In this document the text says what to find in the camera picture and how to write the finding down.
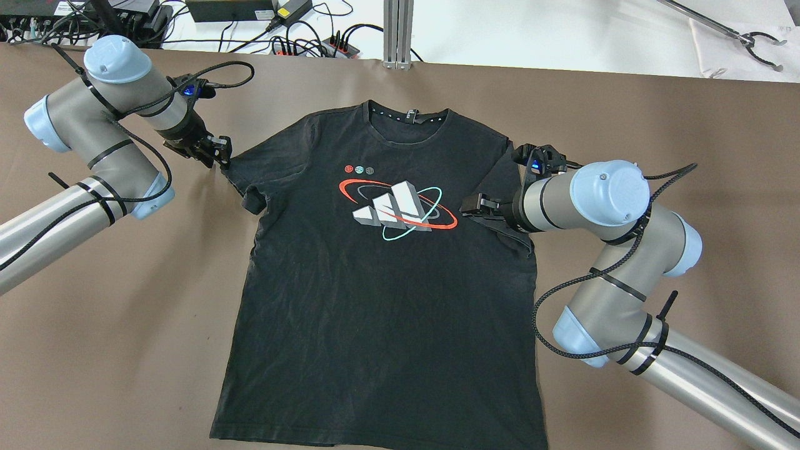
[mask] black t-shirt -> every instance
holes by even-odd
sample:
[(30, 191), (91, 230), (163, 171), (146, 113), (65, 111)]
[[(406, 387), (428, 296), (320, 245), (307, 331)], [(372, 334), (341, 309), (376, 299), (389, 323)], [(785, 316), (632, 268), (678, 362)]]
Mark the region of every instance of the black t-shirt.
[(266, 212), (211, 437), (547, 447), (530, 241), (458, 212), (518, 189), (511, 144), (452, 110), (416, 122), (369, 101), (231, 161), (243, 206)]

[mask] adidas logo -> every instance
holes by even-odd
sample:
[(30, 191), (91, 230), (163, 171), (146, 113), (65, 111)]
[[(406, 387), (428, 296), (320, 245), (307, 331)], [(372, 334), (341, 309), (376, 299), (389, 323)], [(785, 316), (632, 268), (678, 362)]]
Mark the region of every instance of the adidas logo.
[(372, 200), (372, 206), (353, 211), (353, 219), (361, 225), (389, 227), (399, 230), (430, 231), (427, 211), (422, 208), (413, 184), (404, 181)]

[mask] t-shirt sleeve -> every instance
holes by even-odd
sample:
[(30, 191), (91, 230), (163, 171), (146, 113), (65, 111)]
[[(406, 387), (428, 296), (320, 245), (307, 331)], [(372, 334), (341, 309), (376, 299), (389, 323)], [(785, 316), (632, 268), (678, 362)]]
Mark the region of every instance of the t-shirt sleeve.
[(308, 167), (318, 135), (318, 116), (309, 115), (232, 158), (222, 173), (242, 196), (242, 206), (253, 214), (271, 213)]
[[(473, 194), (483, 193), (491, 199), (500, 200), (514, 198), (514, 194), (522, 187), (522, 178), (519, 164), (512, 159), (513, 152), (514, 144), (510, 140), (506, 140), (506, 149), (502, 156), (483, 177)], [(528, 235), (508, 228), (504, 220), (487, 220), (480, 217), (470, 217), (470, 219), (495, 231), (500, 236), (516, 241), (517, 244), (527, 248), (531, 254), (533, 253), (533, 244)]]

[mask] light blue joint cap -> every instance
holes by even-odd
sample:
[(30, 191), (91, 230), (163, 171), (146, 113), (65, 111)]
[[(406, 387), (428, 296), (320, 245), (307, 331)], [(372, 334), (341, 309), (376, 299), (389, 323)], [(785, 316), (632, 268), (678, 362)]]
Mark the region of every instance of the light blue joint cap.
[[(553, 328), (553, 337), (569, 353), (592, 353), (602, 349), (589, 335), (589, 332), (578, 322), (578, 318), (569, 307), (564, 307), (564, 312), (558, 318)], [(601, 368), (609, 362), (608, 356), (595, 356), (581, 360), (593, 368)]]
[[(150, 189), (145, 192), (142, 197), (150, 197), (153, 194), (157, 194), (161, 189), (166, 186), (166, 179), (164, 175), (159, 173), (156, 175), (155, 180), (153, 180), (153, 184), (150, 185)], [(170, 200), (175, 198), (175, 189), (170, 186), (169, 189), (166, 190), (163, 194), (159, 195), (155, 199), (148, 200), (146, 202), (140, 202), (136, 204), (136, 207), (133, 211), (131, 211), (131, 215), (136, 219), (142, 220), (147, 219), (147, 217), (154, 212), (161, 209), (162, 206), (166, 205), (170, 202)]]
[(66, 146), (64, 141), (58, 137), (58, 133), (55, 132), (53, 121), (50, 120), (50, 113), (47, 112), (47, 95), (28, 108), (23, 117), (30, 133), (36, 139), (42, 141), (43, 144), (58, 153), (66, 153), (72, 150)]
[(635, 164), (617, 159), (581, 167), (570, 182), (570, 198), (586, 220), (618, 227), (645, 213), (650, 186)]
[(700, 255), (702, 254), (702, 239), (700, 238), (700, 233), (698, 233), (697, 230), (695, 230), (691, 225), (686, 223), (683, 217), (681, 217), (678, 213), (673, 212), (673, 214), (675, 214), (681, 220), (681, 223), (683, 223), (683, 230), (686, 233), (686, 239), (684, 239), (681, 259), (678, 260), (678, 263), (675, 264), (675, 267), (672, 267), (670, 271), (665, 272), (664, 276), (681, 276), (685, 274), (686, 271), (698, 263), (700, 260)]
[(83, 65), (89, 74), (111, 84), (136, 81), (153, 68), (153, 63), (128, 38), (110, 34), (86, 51)]

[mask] black box device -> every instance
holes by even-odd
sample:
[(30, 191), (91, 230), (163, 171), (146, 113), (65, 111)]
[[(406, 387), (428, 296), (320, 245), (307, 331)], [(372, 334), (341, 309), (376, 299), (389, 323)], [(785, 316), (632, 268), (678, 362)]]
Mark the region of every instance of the black box device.
[(278, 0), (186, 0), (195, 22), (272, 20)]

